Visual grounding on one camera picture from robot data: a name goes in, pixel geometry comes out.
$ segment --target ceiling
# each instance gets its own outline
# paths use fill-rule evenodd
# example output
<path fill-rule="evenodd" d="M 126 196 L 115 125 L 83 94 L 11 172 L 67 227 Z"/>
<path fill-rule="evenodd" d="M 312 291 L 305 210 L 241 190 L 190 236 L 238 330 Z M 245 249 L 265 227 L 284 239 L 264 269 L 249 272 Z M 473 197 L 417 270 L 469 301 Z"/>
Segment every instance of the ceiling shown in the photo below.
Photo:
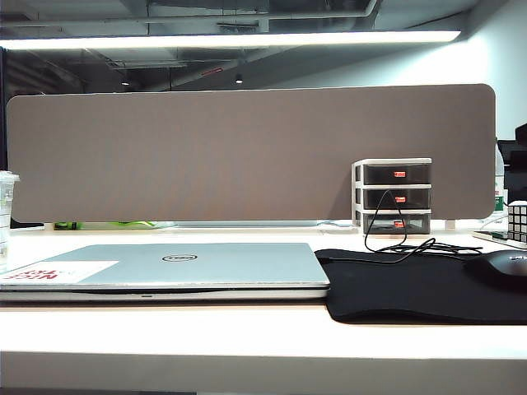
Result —
<path fill-rule="evenodd" d="M 463 28 L 478 0 L 2 0 L 3 38 Z M 105 49 L 11 52 L 10 95 L 259 88 L 402 50 Z M 243 72 L 245 83 L 234 84 Z"/>

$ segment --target plastic cup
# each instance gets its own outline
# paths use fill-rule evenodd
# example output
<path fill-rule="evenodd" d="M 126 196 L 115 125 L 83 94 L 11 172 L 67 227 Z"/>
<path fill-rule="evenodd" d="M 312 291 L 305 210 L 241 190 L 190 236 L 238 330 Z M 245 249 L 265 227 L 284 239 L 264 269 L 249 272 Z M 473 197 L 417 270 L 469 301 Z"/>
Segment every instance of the plastic cup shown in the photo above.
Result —
<path fill-rule="evenodd" d="M 4 272 L 7 265 L 11 206 L 16 181 L 20 181 L 18 175 L 11 171 L 0 171 L 0 272 Z"/>

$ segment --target desk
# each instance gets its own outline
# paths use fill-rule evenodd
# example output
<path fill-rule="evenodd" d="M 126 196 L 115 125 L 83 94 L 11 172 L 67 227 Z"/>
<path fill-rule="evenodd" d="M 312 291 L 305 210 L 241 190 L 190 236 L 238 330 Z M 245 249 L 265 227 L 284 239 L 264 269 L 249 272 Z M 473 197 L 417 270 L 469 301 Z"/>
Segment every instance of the desk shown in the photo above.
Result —
<path fill-rule="evenodd" d="M 446 243 L 501 248 L 466 232 L 435 235 Z M 362 241 L 330 225 L 18 230 L 9 265 L 88 244 L 306 242 L 313 250 L 363 250 Z M 0 379 L 4 388 L 525 395 L 526 338 L 521 326 L 346 325 L 334 322 L 320 302 L 3 305 Z"/>

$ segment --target water bottle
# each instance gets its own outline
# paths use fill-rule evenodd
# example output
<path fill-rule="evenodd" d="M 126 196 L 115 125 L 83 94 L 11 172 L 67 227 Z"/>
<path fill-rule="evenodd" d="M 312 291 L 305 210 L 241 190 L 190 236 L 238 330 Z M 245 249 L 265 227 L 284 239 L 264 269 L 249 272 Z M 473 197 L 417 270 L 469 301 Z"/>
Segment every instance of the water bottle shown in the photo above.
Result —
<path fill-rule="evenodd" d="M 502 215 L 504 209 L 504 178 L 505 178 L 505 164 L 503 156 L 496 144 L 496 178 L 494 180 L 494 213 L 495 215 Z"/>

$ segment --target mouse cable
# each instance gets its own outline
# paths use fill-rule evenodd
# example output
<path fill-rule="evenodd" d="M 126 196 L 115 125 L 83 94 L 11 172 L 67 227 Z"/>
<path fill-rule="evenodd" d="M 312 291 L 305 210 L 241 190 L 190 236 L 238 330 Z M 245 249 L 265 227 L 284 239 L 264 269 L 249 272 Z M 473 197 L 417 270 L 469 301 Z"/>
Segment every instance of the mouse cable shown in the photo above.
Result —
<path fill-rule="evenodd" d="M 373 223 L 375 222 L 375 219 L 377 218 L 380 210 L 380 206 L 382 202 L 385 200 L 385 197 L 387 195 L 390 195 L 392 198 L 392 201 L 395 205 L 395 208 L 397 209 L 397 212 L 399 213 L 399 218 L 403 222 L 403 229 L 404 229 L 404 237 L 403 240 L 400 241 L 397 244 L 390 245 L 388 247 L 384 247 L 382 249 L 372 249 L 370 246 L 368 246 L 367 240 L 368 236 L 371 233 L 371 227 L 373 226 Z M 468 254 L 481 254 L 483 247 L 462 247 L 459 245 L 453 245 L 453 244 L 445 244 L 440 243 L 436 240 L 436 238 L 431 237 L 430 239 L 425 240 L 418 246 L 414 245 L 406 245 L 404 244 L 406 240 L 408 239 L 408 229 L 406 226 L 406 221 L 403 218 L 403 213 L 401 212 L 401 209 L 399 207 L 399 204 L 395 200 L 395 197 L 390 189 L 386 189 L 386 191 L 383 193 L 382 197 L 379 200 L 379 204 L 377 204 L 377 208 L 375 209 L 375 214 L 373 215 L 373 218 L 370 221 L 370 224 L 368 225 L 368 229 L 366 231 L 366 235 L 364 237 L 364 246 L 366 249 L 371 251 L 372 253 L 387 253 L 387 254 L 400 254 L 403 253 L 403 256 L 395 259 L 394 261 L 376 261 L 371 259 L 360 259 L 360 258 L 326 258 L 331 261 L 355 261 L 355 262 L 364 262 L 364 263 L 383 263 L 383 264 L 390 264 L 390 263 L 401 263 L 405 259 L 411 257 L 412 255 L 427 255 L 427 256 L 433 256 L 433 257 L 449 257 L 453 259 L 459 259 L 464 261 L 465 259 L 462 258 L 463 255 Z"/>

